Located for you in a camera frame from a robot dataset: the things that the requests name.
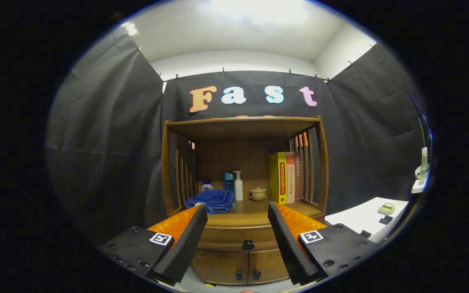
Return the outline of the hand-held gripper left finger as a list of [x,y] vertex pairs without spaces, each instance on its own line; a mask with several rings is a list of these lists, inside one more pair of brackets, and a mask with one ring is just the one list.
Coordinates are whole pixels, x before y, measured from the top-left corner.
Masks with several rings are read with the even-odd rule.
[[150,228],[130,227],[97,248],[142,278],[175,285],[184,278],[206,223],[206,206],[198,205]]

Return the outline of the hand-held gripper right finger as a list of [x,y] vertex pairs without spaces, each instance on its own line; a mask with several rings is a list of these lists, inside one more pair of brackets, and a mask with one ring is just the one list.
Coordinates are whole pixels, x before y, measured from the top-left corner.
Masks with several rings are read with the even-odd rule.
[[375,242],[344,224],[326,225],[273,201],[268,219],[294,285],[331,278],[377,250]]

